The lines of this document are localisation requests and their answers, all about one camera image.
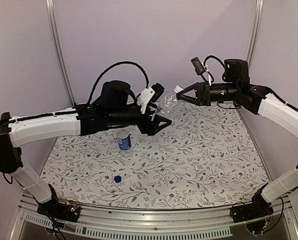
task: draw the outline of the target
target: bottle label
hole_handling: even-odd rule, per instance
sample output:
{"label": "bottle label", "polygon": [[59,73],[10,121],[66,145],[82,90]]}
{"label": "bottle label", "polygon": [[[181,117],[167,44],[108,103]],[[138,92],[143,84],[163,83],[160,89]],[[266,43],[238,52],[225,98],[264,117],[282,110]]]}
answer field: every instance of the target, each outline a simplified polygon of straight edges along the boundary
{"label": "bottle label", "polygon": [[121,150],[129,150],[131,148],[131,138],[130,135],[128,135],[126,138],[121,139],[121,138],[117,138],[118,140],[118,144],[119,144],[119,148]]}

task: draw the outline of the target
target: plastic water bottle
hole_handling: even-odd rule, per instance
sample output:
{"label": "plastic water bottle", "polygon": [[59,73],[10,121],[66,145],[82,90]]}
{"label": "plastic water bottle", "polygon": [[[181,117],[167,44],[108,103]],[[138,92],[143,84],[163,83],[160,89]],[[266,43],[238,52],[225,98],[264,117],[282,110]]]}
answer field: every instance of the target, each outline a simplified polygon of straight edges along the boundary
{"label": "plastic water bottle", "polygon": [[131,137],[128,127],[116,130],[117,142],[121,152],[129,152],[131,150]]}
{"label": "plastic water bottle", "polygon": [[177,111],[178,99],[176,93],[180,92],[181,90],[182,88],[177,86],[173,92],[165,95],[164,99],[157,107],[155,114],[161,115],[167,119],[172,119],[173,114]]}

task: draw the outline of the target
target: white wall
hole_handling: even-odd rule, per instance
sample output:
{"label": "white wall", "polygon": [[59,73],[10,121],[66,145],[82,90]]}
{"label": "white wall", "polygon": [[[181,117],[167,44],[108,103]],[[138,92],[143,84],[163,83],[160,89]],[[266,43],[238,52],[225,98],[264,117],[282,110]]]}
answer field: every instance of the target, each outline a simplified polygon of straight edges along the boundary
{"label": "white wall", "polygon": [[[159,82],[171,91],[177,84],[202,81],[190,62],[193,57],[204,60],[213,54],[245,59],[255,9],[254,0],[66,0],[54,4],[77,102],[85,102],[99,74],[118,61],[139,63],[152,84]],[[219,64],[211,64],[211,71],[221,79]],[[130,82],[135,94],[145,86],[134,66],[111,70],[102,83],[112,79]]]}
{"label": "white wall", "polygon": [[[298,1],[264,1],[251,82],[269,86],[298,107]],[[276,178],[298,163],[298,140],[276,124],[241,110]],[[290,195],[298,220],[298,190]]]}
{"label": "white wall", "polygon": [[[27,116],[69,106],[44,0],[0,0],[0,115]],[[41,171],[53,140],[23,147],[23,159]],[[11,230],[22,189],[0,173],[0,240]]]}

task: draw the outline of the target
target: leaf pattern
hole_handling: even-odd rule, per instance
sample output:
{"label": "leaf pattern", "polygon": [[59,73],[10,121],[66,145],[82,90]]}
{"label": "leaf pattern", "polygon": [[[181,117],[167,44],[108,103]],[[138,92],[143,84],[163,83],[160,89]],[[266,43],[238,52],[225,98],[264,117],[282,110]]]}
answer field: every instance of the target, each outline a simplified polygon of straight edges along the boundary
{"label": "leaf pattern", "polygon": [[182,102],[156,141],[136,126],[130,130],[133,146],[126,153],[119,152],[113,130],[59,137],[42,179],[62,199],[145,209],[246,202],[268,181],[236,110]]}

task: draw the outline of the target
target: bottle cap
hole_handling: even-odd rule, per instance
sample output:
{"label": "bottle cap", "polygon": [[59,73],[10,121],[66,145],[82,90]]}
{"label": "bottle cap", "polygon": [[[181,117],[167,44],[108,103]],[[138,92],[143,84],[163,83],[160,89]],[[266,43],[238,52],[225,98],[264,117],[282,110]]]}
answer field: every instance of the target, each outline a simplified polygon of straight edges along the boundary
{"label": "bottle cap", "polygon": [[122,181],[122,178],[120,176],[115,176],[114,181],[118,184]]}

